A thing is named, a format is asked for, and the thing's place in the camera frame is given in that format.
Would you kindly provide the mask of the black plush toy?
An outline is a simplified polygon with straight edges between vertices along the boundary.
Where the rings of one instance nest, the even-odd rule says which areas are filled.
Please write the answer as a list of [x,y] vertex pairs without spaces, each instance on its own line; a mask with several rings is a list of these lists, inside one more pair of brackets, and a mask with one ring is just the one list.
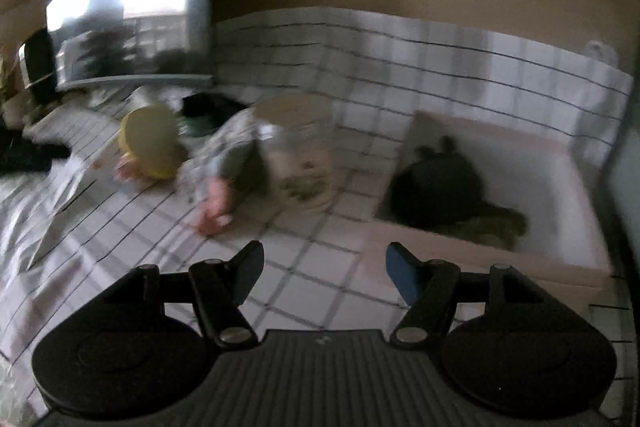
[[514,251],[528,231],[524,213],[489,202],[485,183],[450,135],[439,149],[420,146],[419,159],[393,176],[388,212],[400,225]]

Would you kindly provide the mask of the white black grid tablecloth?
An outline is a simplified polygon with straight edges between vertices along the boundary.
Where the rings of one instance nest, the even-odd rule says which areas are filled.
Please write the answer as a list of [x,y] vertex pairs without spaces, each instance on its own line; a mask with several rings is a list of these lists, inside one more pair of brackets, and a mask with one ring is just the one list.
[[53,327],[136,265],[180,271],[252,239],[266,267],[242,308],[268,329],[390,331],[404,306],[363,251],[370,219],[418,112],[466,117],[560,142],[598,169],[632,79],[594,54],[498,32],[373,12],[303,8],[220,23],[217,91],[246,105],[307,91],[332,104],[334,195],[288,208],[266,193],[247,113],[186,142],[176,181],[113,176],[124,103],[67,103],[32,134],[70,144],[67,165],[1,184],[1,418],[43,412],[30,359]]

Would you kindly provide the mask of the pink cardboard box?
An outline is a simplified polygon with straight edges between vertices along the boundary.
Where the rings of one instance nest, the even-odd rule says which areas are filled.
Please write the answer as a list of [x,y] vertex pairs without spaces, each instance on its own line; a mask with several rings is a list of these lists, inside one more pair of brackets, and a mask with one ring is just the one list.
[[489,202],[524,213],[528,230],[513,251],[398,225],[378,208],[364,232],[364,263],[375,280],[387,283],[385,251],[399,242],[421,260],[454,262],[464,271],[486,272],[507,263],[577,312],[603,293],[612,265],[582,178],[567,148],[495,124],[417,113],[399,153],[406,167],[412,149],[433,145],[442,135],[458,141],[480,170]]

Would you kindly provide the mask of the yellow round lid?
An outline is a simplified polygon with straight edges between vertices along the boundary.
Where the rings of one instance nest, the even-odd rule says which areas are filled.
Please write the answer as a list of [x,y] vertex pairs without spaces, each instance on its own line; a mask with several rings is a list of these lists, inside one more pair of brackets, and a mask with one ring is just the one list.
[[124,156],[147,178],[175,178],[186,160],[186,149],[179,142],[177,117],[163,104],[129,112],[122,118],[117,141]]

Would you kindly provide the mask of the clear floral plastic jar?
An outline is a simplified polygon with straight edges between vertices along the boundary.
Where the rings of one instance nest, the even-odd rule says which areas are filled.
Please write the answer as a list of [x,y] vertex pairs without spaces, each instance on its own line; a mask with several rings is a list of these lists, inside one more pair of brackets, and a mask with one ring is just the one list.
[[291,93],[257,103],[253,115],[271,193],[290,208],[326,207],[335,193],[332,101]]

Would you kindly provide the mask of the green lidded jar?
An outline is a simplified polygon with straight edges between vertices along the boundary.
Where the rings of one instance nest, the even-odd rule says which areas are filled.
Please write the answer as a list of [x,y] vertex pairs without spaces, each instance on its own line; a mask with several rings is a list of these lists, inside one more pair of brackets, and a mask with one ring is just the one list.
[[181,100],[179,131],[194,138],[214,134],[244,109],[247,109],[246,104],[220,93],[198,92],[188,95]]

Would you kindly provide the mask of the computer monitor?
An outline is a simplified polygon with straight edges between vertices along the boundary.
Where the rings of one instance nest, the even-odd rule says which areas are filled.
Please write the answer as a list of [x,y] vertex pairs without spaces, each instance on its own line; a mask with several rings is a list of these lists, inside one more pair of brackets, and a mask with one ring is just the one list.
[[212,0],[48,0],[58,90],[213,79]]

